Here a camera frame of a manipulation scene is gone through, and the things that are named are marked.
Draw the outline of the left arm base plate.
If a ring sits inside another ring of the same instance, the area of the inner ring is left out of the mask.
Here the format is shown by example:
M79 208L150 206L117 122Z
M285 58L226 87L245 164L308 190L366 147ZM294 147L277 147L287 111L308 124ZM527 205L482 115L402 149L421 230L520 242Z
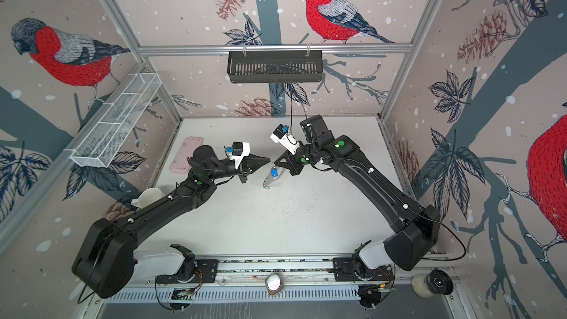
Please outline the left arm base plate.
M197 259L194 272L188 279L182 279L179 273L171 276L158 276L157 284L213 284L216 281L219 266L218 259Z

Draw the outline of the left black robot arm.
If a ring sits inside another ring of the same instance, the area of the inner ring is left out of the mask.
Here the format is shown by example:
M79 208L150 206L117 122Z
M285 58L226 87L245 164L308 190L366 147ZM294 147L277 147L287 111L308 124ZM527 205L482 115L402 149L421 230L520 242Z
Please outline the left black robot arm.
M211 198L217 179L229 182L247 177L270 163L233 143L225 159L219 159L208 145L199 146L188 158L187 179L171 193L137 213L116 221L97 220L89 229L72 265L72 273L100 298L110 298L133 280L161 275L181 276L189 281L196 273L195 255L182 245L161 250L137 248L152 234L177 217L197 209Z

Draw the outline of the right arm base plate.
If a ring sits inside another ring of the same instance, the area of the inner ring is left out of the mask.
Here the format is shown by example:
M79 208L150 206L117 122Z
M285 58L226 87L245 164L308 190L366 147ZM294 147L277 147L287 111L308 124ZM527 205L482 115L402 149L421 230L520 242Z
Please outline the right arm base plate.
M333 258L330 273L336 282L354 281L383 281L391 282L394 277L393 267L385 265L375 270L369 270L363 263L353 258Z

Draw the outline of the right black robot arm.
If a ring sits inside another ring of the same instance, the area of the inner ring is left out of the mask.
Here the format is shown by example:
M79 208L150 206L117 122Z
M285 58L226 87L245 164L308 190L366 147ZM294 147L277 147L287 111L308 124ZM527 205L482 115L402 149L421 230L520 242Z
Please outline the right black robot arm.
M271 134L273 142L286 151L274 162L296 176L306 165L319 162L355 185L381 212L393 235L361 245L353 255L354 271L362 278L387 264L405 271L413 268L437 244L441 215L429 205L423 207L380 173L360 147L345 135L334 137L320 115L301 121L307 141L301 143L288 126L279 125Z

